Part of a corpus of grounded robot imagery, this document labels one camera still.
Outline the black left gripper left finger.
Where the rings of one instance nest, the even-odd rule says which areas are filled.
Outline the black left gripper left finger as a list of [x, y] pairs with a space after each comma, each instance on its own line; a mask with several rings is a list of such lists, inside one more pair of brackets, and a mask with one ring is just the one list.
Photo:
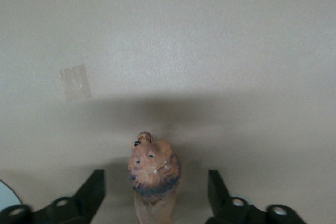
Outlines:
[[105, 198], [105, 170], [97, 169], [69, 197], [61, 197], [33, 211], [30, 205], [1, 210], [1, 223], [91, 223]]

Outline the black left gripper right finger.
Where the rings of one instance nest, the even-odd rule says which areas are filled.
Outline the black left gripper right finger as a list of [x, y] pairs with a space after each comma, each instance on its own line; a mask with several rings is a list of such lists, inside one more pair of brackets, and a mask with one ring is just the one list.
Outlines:
[[208, 200], [213, 216], [207, 223], [301, 223], [305, 221], [292, 208], [273, 204], [262, 211], [245, 199], [231, 196], [219, 171], [208, 171]]

